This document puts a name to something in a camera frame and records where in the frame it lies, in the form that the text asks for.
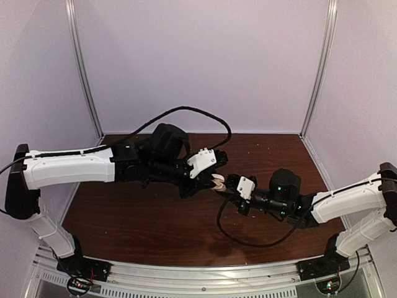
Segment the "right circuit board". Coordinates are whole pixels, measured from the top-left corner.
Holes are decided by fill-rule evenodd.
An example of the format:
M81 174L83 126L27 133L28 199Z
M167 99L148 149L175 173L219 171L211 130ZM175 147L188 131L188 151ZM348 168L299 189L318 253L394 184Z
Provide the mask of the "right circuit board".
M316 282L317 290L326 296L334 295L341 288L340 279L325 279Z

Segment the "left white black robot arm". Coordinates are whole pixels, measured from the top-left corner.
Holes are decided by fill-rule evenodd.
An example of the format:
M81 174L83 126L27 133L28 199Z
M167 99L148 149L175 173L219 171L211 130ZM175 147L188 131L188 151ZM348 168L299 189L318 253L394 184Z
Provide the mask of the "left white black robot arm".
M204 189L221 189L224 178L216 169L228 162L226 152L203 148L191 153L189 136L171 124L159 124L136 143L120 140L112 145L76 151L35 151L17 147L9 170L4 213L25 220L55 253L58 262L75 275L89 270L79 240L62 228L40 202L43 187L82 182L138 181L177 186L182 199Z

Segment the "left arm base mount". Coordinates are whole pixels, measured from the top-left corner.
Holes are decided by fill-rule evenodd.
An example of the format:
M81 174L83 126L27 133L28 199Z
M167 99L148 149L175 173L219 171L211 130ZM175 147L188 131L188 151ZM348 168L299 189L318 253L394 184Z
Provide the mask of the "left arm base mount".
M107 261L74 255L67 258L60 258L56 268L72 276L106 282L111 264Z

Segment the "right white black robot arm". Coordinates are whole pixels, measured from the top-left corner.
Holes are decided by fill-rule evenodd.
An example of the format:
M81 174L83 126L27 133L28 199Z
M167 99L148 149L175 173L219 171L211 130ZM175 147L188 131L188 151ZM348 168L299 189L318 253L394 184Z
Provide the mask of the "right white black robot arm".
M226 179L215 176L213 181L214 190L240 214L258 209L292 225L285 236L268 247L284 242L299 228L317 227L337 217L372 210L361 222L329 239L324 256L318 260L318 269L324 274L331 274L343 259L387 231L396 230L396 173L391 169L341 189L310 195L300 194L301 178L284 168L273 173L267 190L258 188L254 176L231 174Z

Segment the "right aluminium frame post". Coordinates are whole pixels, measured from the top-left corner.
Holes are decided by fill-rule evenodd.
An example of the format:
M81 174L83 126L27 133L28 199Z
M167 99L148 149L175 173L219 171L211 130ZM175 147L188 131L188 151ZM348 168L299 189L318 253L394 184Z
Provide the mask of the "right aluminium frame post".
M326 14L326 21L323 34L323 43L321 47L321 52L319 56L318 67L316 71L316 76L314 78L313 88L311 91L309 105L306 111L306 116L300 131L301 139L305 139L311 120L314 116L314 111L316 109L316 104L319 99L321 92L321 87L323 85L324 76L326 73L326 66L329 61L329 56L332 48L332 43L334 40L334 34L337 22L337 0L328 1L328 10Z

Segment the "aluminium frame post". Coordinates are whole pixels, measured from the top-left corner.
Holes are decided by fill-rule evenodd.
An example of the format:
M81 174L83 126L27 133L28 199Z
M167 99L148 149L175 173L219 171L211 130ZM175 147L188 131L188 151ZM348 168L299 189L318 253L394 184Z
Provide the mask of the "aluminium frame post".
M100 123L99 115L97 113L96 105L92 96L91 87L89 84L89 78L85 66L83 49L81 46L81 39L79 36L78 20L76 14L76 1L66 0L66 17L69 25L69 31L71 35L71 44L73 47L74 57L76 60L76 67L78 71L78 78L81 83L83 96L87 105L88 113L93 124L96 136L101 139L104 136L104 132Z
M324 76L326 73L326 66L329 61L329 56L332 48L332 43L334 40L334 34L337 22L337 0L328 1L328 10L326 14L326 21L323 34L323 43L321 47L321 52L319 56L318 67L316 71L316 76L314 78L313 88L311 91L309 105L306 111L306 116L300 131L301 139L305 139L311 120L314 116L314 111L316 109L316 104L319 99L321 92L321 87L323 85Z

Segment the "white earbud charging case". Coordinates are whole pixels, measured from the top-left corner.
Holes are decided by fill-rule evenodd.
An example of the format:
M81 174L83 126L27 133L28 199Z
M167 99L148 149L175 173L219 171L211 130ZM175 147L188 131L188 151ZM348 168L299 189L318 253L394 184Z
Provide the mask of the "white earbud charging case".
M219 192L225 192L226 191L226 186L225 186L225 178L224 176L220 174L212 174L212 182L215 184L212 189L214 191L219 191Z

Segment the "circuit board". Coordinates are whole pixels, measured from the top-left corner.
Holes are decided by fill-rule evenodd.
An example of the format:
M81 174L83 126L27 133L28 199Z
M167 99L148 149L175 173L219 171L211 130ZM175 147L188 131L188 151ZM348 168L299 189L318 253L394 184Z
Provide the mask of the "circuit board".
M69 278L66 288L68 292L74 296L82 296L87 294L92 287L92 282L85 279Z
M341 288L340 279L325 279L316 282L317 290L326 296L334 295Z

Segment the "left circuit board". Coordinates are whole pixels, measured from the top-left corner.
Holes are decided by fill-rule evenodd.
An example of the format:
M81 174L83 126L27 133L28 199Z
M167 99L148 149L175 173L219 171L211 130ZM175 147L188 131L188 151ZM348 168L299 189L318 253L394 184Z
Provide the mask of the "left circuit board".
M69 278L66 288L68 292L74 296L82 296L87 294L92 287L92 282L85 279Z

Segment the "aluminium front rail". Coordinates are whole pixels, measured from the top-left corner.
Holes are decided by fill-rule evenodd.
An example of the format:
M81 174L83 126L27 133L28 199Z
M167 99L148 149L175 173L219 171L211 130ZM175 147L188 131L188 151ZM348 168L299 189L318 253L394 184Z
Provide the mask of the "aluminium front rail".
M297 263L215 267L152 266L107 261L106 281L94 281L82 297L386 297L368 248L359 250L360 267L349 287L335 296L322 294L325 279L303 281ZM40 245L22 297L73 297L66 289L69 276L56 270L49 248Z

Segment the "left aluminium frame post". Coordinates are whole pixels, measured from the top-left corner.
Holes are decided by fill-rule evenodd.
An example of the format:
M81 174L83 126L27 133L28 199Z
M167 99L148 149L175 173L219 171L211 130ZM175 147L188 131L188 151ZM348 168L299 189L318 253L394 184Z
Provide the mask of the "left aluminium frame post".
M78 71L78 78L81 83L83 96L87 105L88 113L93 124L96 136L101 139L104 136L104 132L100 123L99 115L97 113L96 105L92 96L91 87L89 84L89 78L85 66L83 49L81 46L81 39L79 36L78 20L76 14L76 1L66 0L66 17L69 25L69 31L71 35L71 44L73 47L74 57L76 60L76 67Z

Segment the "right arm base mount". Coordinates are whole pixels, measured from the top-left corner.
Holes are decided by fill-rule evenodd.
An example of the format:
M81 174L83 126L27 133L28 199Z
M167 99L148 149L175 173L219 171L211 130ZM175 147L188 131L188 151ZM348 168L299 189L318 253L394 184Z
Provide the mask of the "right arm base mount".
M349 259L338 254L324 255L297 263L297 270L301 281L333 275L349 268Z

